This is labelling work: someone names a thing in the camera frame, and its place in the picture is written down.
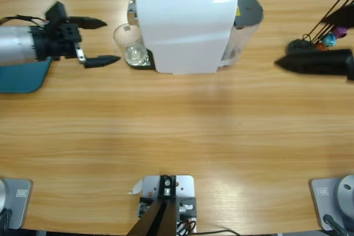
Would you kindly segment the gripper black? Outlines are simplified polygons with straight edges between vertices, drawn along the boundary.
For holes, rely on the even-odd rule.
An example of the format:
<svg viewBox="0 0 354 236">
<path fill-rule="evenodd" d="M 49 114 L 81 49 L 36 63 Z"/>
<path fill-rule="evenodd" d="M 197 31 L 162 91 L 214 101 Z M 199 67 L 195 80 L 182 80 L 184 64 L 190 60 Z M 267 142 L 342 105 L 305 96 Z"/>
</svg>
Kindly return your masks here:
<svg viewBox="0 0 354 236">
<path fill-rule="evenodd" d="M 344 28 L 353 28 L 354 6 L 346 5 L 322 19 L 323 23 Z M 298 74 L 306 75 L 347 75 L 354 81 L 353 55 L 348 50 L 327 50 L 289 54 L 274 62 L 275 65 Z"/>
<path fill-rule="evenodd" d="M 61 56 L 67 59 L 77 58 L 75 45 L 82 41 L 79 28 L 98 29 L 107 26 L 104 21 L 91 17 L 69 17 L 68 22 L 51 30 L 49 30 L 48 25 L 43 28 L 30 26 L 37 61 L 44 61 L 48 57 Z M 86 69 L 104 67 L 114 64 L 120 59 L 119 56 L 115 55 L 101 55 L 86 58 L 83 66 Z"/>
</svg>

